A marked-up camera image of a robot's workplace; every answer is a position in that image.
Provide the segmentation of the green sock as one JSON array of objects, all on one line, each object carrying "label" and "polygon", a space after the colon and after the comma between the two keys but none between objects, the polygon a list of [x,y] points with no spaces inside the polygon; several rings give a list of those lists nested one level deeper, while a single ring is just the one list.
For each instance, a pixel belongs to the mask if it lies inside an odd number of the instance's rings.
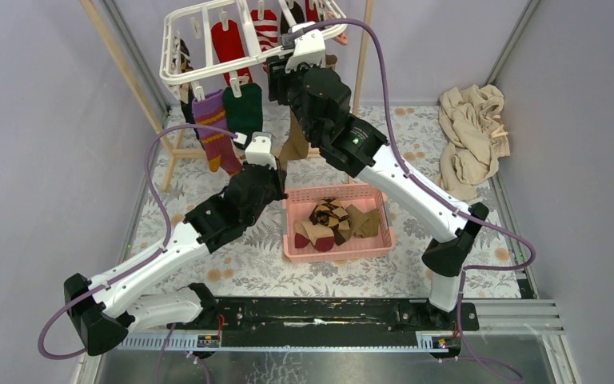
[{"label": "green sock", "polygon": [[263,127],[262,89],[256,83],[248,83],[240,86],[240,91],[237,98],[227,87],[222,95],[228,130],[252,138]]}]

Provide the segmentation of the purple orange striped sock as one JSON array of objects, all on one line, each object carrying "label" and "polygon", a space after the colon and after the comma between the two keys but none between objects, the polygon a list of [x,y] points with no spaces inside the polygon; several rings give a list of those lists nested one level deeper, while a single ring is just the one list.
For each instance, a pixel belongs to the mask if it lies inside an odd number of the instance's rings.
[{"label": "purple orange striped sock", "polygon": [[223,90],[217,90],[206,94],[202,100],[194,100],[192,111],[196,124],[213,127],[213,130],[196,129],[209,170],[214,173],[224,170],[232,177],[241,170],[242,165],[234,151],[232,138],[224,134],[229,130],[222,100],[223,93]]}]

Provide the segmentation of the tan plain sock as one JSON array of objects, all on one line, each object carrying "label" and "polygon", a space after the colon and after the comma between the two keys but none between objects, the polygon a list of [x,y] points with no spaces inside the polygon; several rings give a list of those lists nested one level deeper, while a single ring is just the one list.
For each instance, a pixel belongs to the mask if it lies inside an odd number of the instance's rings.
[{"label": "tan plain sock", "polygon": [[287,171],[289,162],[305,159],[308,157],[308,154],[309,143],[305,139],[301,124],[295,114],[291,112],[289,136],[283,144],[278,156],[281,169]]}]

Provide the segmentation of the brown argyle sock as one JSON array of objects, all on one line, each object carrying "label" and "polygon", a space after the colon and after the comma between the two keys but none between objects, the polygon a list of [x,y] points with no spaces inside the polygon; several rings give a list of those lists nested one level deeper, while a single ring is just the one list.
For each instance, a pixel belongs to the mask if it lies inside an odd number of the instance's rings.
[{"label": "brown argyle sock", "polygon": [[351,220],[338,198],[323,198],[313,208],[309,220],[331,229],[334,241],[341,246],[350,239]]}]

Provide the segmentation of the beige purple striped sock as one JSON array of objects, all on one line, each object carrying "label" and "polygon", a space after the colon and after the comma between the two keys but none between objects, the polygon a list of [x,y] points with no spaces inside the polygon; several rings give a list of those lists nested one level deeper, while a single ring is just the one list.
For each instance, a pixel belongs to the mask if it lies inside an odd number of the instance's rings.
[{"label": "beige purple striped sock", "polygon": [[335,246],[333,230],[322,224],[298,221],[293,224],[293,230],[293,243],[297,249],[303,249],[307,245],[311,245],[319,252],[327,252]]}]

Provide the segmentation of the plain brown sock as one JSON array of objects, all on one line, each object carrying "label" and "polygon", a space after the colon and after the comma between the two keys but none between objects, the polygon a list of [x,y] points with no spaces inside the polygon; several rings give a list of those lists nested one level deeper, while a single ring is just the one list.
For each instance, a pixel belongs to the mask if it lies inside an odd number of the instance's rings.
[{"label": "plain brown sock", "polygon": [[378,209],[362,212],[355,205],[345,208],[349,216],[349,229],[343,234],[348,241],[351,237],[373,238],[379,233],[380,215]]}]

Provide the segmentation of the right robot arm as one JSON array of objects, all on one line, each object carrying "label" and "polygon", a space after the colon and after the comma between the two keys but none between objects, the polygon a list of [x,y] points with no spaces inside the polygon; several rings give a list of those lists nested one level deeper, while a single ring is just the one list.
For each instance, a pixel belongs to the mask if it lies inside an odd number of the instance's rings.
[{"label": "right robot arm", "polygon": [[488,207],[450,196],[409,165],[389,137],[351,113],[351,90],[336,72],[305,63],[290,70],[288,64],[288,58],[269,58],[269,100],[290,108],[297,124],[292,133],[302,146],[383,191],[430,231],[422,255],[433,273],[426,317],[434,328],[449,328],[458,319],[461,270]]}]

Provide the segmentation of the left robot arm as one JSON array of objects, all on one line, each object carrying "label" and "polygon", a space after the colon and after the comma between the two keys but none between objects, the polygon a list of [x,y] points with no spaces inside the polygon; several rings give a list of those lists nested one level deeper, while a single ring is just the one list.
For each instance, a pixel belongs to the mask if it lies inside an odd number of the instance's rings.
[{"label": "left robot arm", "polygon": [[279,167],[246,163],[228,186],[196,205],[160,242],[92,278],[68,278],[63,285],[67,314],[84,351],[90,356],[104,354],[131,332],[173,323],[211,326],[216,308],[196,290],[148,291],[184,265],[240,238],[270,203],[287,197],[285,178]]}]

